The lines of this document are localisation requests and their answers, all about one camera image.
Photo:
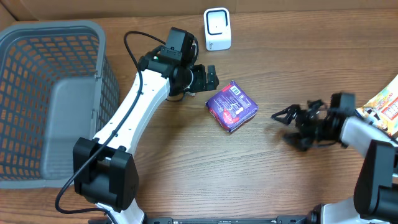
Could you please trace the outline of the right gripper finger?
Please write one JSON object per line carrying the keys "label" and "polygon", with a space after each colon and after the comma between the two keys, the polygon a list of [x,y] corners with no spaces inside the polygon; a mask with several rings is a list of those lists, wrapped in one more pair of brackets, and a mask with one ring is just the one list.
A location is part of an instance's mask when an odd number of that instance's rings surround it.
{"label": "right gripper finger", "polygon": [[289,125],[300,113],[300,105],[293,104],[282,111],[274,113],[271,118],[283,124]]}
{"label": "right gripper finger", "polygon": [[303,138],[300,133],[285,133],[282,139],[295,149],[305,152],[312,147],[313,139]]}

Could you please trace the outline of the purple red snack pouch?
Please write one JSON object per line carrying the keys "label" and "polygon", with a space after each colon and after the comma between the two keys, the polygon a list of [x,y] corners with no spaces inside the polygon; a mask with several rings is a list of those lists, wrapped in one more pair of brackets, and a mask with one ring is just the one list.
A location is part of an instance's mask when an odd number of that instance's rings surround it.
{"label": "purple red snack pouch", "polygon": [[212,96],[205,105],[217,122],[229,133],[253,118],[259,109],[234,80]]}

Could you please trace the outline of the yellow snack bag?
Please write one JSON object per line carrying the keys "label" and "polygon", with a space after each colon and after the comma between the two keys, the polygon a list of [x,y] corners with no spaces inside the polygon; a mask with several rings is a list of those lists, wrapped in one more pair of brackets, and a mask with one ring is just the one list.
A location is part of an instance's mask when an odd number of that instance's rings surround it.
{"label": "yellow snack bag", "polygon": [[356,114],[365,122],[397,139],[397,77],[365,105],[356,109]]}

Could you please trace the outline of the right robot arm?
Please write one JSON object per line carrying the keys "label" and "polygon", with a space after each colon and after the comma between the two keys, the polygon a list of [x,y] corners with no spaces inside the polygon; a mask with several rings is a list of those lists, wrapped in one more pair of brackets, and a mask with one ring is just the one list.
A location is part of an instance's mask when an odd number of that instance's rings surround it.
{"label": "right robot arm", "polygon": [[299,151],[341,144],[351,146],[363,157],[354,194],[347,200],[316,206],[301,223],[397,223],[397,141],[365,122],[355,113],[355,95],[334,93],[330,105],[308,101],[274,113],[271,118],[297,132],[283,140]]}

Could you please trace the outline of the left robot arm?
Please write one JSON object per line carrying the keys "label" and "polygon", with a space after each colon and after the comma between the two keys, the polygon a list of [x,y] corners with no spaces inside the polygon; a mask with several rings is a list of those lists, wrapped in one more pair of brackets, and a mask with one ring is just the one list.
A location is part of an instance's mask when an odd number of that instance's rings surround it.
{"label": "left robot arm", "polygon": [[132,61],[137,74],[113,117],[92,139],[73,147],[73,176],[65,187],[93,203],[78,213],[101,212],[109,223],[143,223],[138,207],[139,175],[134,162],[137,144],[159,105],[170,96],[215,90],[215,66],[197,64],[197,38],[173,27],[167,40]]}

